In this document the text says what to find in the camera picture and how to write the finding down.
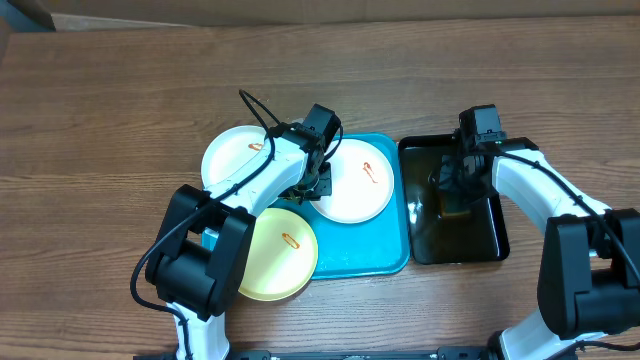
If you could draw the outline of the green and yellow sponge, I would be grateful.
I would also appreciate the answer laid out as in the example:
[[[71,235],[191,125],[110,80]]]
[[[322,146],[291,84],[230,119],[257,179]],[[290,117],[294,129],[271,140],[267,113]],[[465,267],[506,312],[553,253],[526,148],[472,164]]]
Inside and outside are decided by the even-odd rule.
[[[468,203],[458,195],[452,193],[440,193],[439,214],[443,219],[453,219],[468,217],[471,215],[471,208]]]

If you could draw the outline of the white plate with ketchup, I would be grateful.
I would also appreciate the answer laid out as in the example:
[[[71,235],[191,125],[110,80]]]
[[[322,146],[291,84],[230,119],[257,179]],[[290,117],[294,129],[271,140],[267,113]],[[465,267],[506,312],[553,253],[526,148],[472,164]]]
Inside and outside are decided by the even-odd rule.
[[[343,139],[333,157],[330,196],[311,205],[329,220],[356,224],[381,213],[394,192],[390,161],[374,145],[359,139]]]

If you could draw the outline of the yellow plate with ketchup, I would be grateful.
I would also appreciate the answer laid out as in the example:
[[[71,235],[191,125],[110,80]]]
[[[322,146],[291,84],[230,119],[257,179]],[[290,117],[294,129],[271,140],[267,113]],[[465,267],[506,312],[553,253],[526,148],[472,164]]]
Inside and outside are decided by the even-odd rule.
[[[268,208],[257,218],[239,292],[263,302],[288,298],[309,282],[318,255],[315,233],[302,217]]]

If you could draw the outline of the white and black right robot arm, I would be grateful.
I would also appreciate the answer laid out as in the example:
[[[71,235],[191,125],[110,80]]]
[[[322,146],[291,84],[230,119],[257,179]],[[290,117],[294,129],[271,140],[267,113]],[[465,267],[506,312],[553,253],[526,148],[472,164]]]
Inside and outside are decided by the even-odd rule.
[[[639,324],[639,213],[613,210],[561,176],[526,137],[509,138],[493,105],[459,115],[455,151],[430,177],[441,216],[458,217],[487,198],[513,201],[544,235],[537,308],[496,332],[482,359],[574,359]]]

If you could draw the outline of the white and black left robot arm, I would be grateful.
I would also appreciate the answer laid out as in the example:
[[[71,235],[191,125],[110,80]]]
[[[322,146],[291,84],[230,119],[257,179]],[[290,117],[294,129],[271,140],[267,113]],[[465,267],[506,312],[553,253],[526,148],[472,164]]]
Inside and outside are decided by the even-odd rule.
[[[302,122],[267,129],[263,148],[231,176],[173,194],[155,243],[134,270],[155,286],[157,310],[174,318],[173,358],[229,357],[224,313],[239,292],[256,219],[279,198],[330,194],[326,157],[341,130],[335,112],[316,104]]]

